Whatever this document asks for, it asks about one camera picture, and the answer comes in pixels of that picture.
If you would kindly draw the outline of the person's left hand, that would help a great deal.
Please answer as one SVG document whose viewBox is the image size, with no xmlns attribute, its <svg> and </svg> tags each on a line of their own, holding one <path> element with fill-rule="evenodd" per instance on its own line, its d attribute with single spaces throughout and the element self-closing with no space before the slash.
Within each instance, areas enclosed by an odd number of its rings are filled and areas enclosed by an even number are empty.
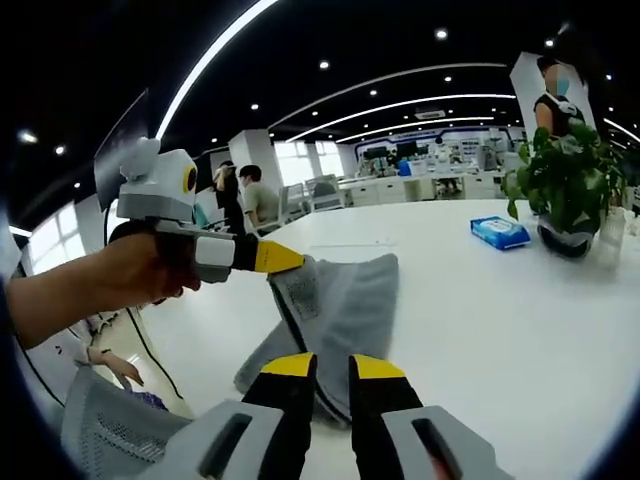
<svg viewBox="0 0 640 480">
<path fill-rule="evenodd" d="M 160 305 L 201 288 L 194 240 L 187 236 L 157 232 L 147 222 L 130 220 L 113 230 L 107 252 L 118 269 L 117 290 L 137 306 Z"/>
</svg>

